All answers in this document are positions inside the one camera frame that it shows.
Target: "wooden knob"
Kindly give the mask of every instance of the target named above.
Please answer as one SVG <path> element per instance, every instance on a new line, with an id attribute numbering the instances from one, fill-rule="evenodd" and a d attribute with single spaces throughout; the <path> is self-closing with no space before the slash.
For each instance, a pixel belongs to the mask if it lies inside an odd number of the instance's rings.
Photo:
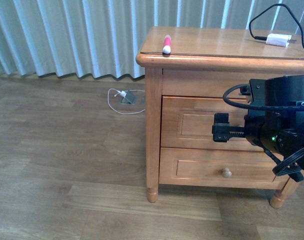
<path id="1" fill-rule="evenodd" d="M 224 178 L 230 178 L 232 176 L 232 172 L 228 168 L 222 169 L 222 176 Z"/>

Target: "turned wooden leg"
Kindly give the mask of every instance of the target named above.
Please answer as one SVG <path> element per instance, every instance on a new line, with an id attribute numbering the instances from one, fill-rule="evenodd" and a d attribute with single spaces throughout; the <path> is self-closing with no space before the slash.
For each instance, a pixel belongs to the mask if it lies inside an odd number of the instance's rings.
<path id="1" fill-rule="evenodd" d="M 279 209 L 280 207 L 282 207 L 284 200 L 285 199 L 282 198 L 281 192 L 275 191 L 273 197 L 270 200 L 270 205 L 274 209 Z"/>
<path id="2" fill-rule="evenodd" d="M 150 203 L 158 200 L 162 78 L 161 68 L 145 69 L 146 186 Z"/>
<path id="3" fill-rule="evenodd" d="M 155 203 L 158 200 L 158 189 L 157 188 L 148 188 L 147 189 L 147 200 L 150 203 Z"/>
<path id="4" fill-rule="evenodd" d="M 270 200 L 271 207 L 274 209 L 282 207 L 284 200 L 295 192 L 299 184 L 299 182 L 295 182 L 292 178 L 289 178 L 281 190 L 275 191 L 274 196 Z"/>

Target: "bottom drawer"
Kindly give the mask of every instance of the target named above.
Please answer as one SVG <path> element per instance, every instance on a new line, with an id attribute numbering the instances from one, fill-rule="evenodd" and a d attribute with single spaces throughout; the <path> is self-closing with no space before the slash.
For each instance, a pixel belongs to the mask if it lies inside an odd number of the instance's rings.
<path id="1" fill-rule="evenodd" d="M 161 148 L 159 183 L 281 189 L 288 177 L 276 177 L 274 166 L 258 152 Z"/>

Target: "curtain fold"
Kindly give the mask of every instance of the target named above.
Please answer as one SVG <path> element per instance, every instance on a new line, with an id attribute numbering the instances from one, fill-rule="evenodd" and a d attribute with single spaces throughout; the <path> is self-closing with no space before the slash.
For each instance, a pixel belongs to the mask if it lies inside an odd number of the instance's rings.
<path id="1" fill-rule="evenodd" d="M 152 26 L 247 29 L 275 3 L 304 23 L 304 0 L 0 0 L 0 74 L 137 78 L 144 69 L 135 57 Z M 253 29 L 298 30 L 282 8 Z"/>

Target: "robotic arm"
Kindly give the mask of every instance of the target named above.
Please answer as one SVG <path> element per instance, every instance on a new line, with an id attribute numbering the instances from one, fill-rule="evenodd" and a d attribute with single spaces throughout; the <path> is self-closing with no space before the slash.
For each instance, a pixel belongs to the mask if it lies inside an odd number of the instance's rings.
<path id="1" fill-rule="evenodd" d="M 240 89 L 249 104 L 231 101 L 228 95 Z M 276 163 L 276 176 L 289 175 L 296 182 L 304 179 L 304 75 L 251 79 L 234 86 L 223 95 L 234 107 L 247 109 L 244 127 L 230 126 L 228 113 L 216 113 L 213 140 L 226 143 L 230 138 L 246 138 Z M 272 152 L 281 154 L 281 161 Z"/>

